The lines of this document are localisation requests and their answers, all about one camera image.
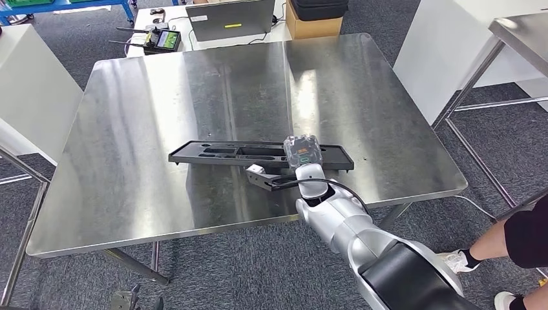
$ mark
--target white table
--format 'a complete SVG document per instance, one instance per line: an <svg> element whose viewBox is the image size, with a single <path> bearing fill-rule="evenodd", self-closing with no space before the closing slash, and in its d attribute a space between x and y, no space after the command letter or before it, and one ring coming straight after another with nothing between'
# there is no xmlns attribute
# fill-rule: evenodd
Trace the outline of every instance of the white table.
<svg viewBox="0 0 548 310"><path fill-rule="evenodd" d="M56 165L82 89L32 25L2 30L0 145L15 155L40 153Z"/></svg>
<svg viewBox="0 0 548 310"><path fill-rule="evenodd" d="M488 29L493 19L546 8L546 0L422 0L394 72L433 124L496 43ZM475 87L509 82L531 97L548 95L548 79L506 46Z"/></svg>
<svg viewBox="0 0 548 310"><path fill-rule="evenodd" d="M283 5L285 2L286 0L276 0L276 3L274 5L274 15L276 17L282 18L282 16L284 16L285 18L285 5ZM229 39L198 42L196 41L194 32L190 33L190 31L192 30L192 26L188 18L174 19L177 17L187 16L187 6L191 5L168 6L163 8L165 10L165 21L173 19L169 22L169 26L171 28L175 26L175 30L181 32L182 40L181 45L179 46L179 51L188 52L190 50L205 50L207 48L229 47L232 45L248 44L254 39L262 39L262 37L264 37L264 34L257 34L254 36L231 37ZM159 17L161 18L161 16L161 14L151 15L150 8L141 9L137 13L137 18L135 20L135 29L145 29L146 26L153 24L154 19ZM142 44L145 41L145 36L146 34L134 34L132 36L131 43ZM271 32L266 35L263 42L279 42L289 40L291 40L291 34L286 26L285 21L279 21L275 26L272 27ZM140 47L130 46L128 48L127 57L138 57L144 55L145 54L143 52L143 49Z"/></svg>

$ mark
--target green bin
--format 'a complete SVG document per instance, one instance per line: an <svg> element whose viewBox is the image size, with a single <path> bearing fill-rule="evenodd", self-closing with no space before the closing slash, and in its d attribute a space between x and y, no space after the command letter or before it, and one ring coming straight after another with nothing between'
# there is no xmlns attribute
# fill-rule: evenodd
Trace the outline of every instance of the green bin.
<svg viewBox="0 0 548 310"><path fill-rule="evenodd" d="M26 6L26 5L43 5L52 3L54 0L6 0L6 3L11 6Z"/></svg>

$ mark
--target cable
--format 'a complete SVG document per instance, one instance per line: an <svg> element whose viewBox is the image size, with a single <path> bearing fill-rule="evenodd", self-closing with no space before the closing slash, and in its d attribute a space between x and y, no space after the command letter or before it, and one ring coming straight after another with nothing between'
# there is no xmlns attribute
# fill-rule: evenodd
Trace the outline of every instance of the cable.
<svg viewBox="0 0 548 310"><path fill-rule="evenodd" d="M194 45L192 45L192 39L190 38L190 34L194 31L194 29L189 31L189 42L190 42L190 48L191 50L194 50Z"/></svg>
<svg viewBox="0 0 548 310"><path fill-rule="evenodd" d="M285 17L284 5L286 5L285 2L282 3L282 17L278 18L276 15L272 15L272 27L276 26L278 22L280 21L286 21L286 19L284 18Z"/></svg>
<svg viewBox="0 0 548 310"><path fill-rule="evenodd" d="M267 35L267 34L268 34L268 33L265 32L265 33L264 33L264 37L262 37L262 39L254 39L254 40L251 40L251 42L249 42L248 45L252 44L252 43L255 42L255 41L264 41L264 38L266 38L266 35Z"/></svg>
<svg viewBox="0 0 548 310"><path fill-rule="evenodd" d="M280 185L276 185L276 187L281 187L281 188L284 189L284 188L287 188L287 187L291 187L291 185L295 185L295 184L299 184L299 183L306 183L306 182L324 182L324 183L327 183L327 184L331 184L331 185L340 187L342 189L346 189L350 194L352 194L352 196L354 196L354 197L356 197L356 199L358 199L358 201L360 202L360 204L363 208L363 211L365 211L365 213L367 213L367 215L371 216L371 213L369 212L369 209L367 209L367 205L361 199L361 197L358 194L356 194L355 191L351 190L351 188L349 188L348 186L346 186L344 184L341 184L339 182L336 182L336 181L331 181L331 180L326 180L326 179L303 179L303 180L295 180L295 181L289 181L289 182L286 182L286 183L281 183Z"/></svg>
<svg viewBox="0 0 548 310"><path fill-rule="evenodd" d="M169 22L170 22L170 21L174 21L175 19L181 19L181 18L190 18L190 17L188 17L188 16L174 17L174 18L172 18L172 19L166 21L167 27L170 28L171 30L175 30L175 25L173 25L173 27L170 27L170 26L169 26Z"/></svg>
<svg viewBox="0 0 548 310"><path fill-rule="evenodd" d="M130 43L132 38L133 38L133 36L131 36L131 37L126 41L126 43ZM127 57L127 52L128 52L128 51L129 51L129 45L124 45L124 47L123 47L123 53L125 54L125 57Z"/></svg>
<svg viewBox="0 0 548 310"><path fill-rule="evenodd" d="M170 22L170 21L174 21L175 19L181 19L181 18L190 18L190 17L188 17L188 16L180 16L180 17L174 17L174 18L172 18L172 19L170 19L170 20L166 21L166 23L168 23L168 24L169 24L169 22Z"/></svg>
<svg viewBox="0 0 548 310"><path fill-rule="evenodd" d="M284 10L284 5L286 5L286 3L282 3L282 17L278 19L278 21L285 21L286 19L284 17L286 17L286 11Z"/></svg>
<svg viewBox="0 0 548 310"><path fill-rule="evenodd" d="M480 210L481 212L485 213L485 215L487 215L488 217L492 218L493 220L496 220L496 217L494 217L493 215L489 214L487 211L483 210L482 208L479 207L479 205L476 205L475 202L473 202L472 200L464 197L464 196L458 196L458 195L455 195L453 197L456 197L456 198L461 198L461 199L464 199L466 200L467 202L473 204L478 210Z"/></svg>

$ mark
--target black shorts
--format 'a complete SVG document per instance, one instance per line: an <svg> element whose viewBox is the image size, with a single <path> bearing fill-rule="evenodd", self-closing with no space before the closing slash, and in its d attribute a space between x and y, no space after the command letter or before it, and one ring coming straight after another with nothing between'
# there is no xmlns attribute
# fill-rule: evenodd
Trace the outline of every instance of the black shorts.
<svg viewBox="0 0 548 310"><path fill-rule="evenodd" d="M532 211L520 211L504 224L506 249L522 268L548 267L548 196Z"/></svg>

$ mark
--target blue shelf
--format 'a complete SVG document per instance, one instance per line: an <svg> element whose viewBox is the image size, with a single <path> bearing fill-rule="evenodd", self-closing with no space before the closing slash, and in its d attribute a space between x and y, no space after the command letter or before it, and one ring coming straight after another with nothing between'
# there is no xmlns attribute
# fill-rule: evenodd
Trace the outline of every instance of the blue shelf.
<svg viewBox="0 0 548 310"><path fill-rule="evenodd" d="M7 20L2 17L13 16L13 15L28 15L35 13L44 13L60 10L73 10L77 8L89 8L92 6L103 6L103 5L122 5L125 13L127 14L127 19L133 21L133 13L129 8L127 0L94 0L94 1L84 1L70 3L69 0L55 0L53 3L47 3L44 5L28 5L28 6L16 6L10 7L0 6L0 23L8 25Z"/></svg>

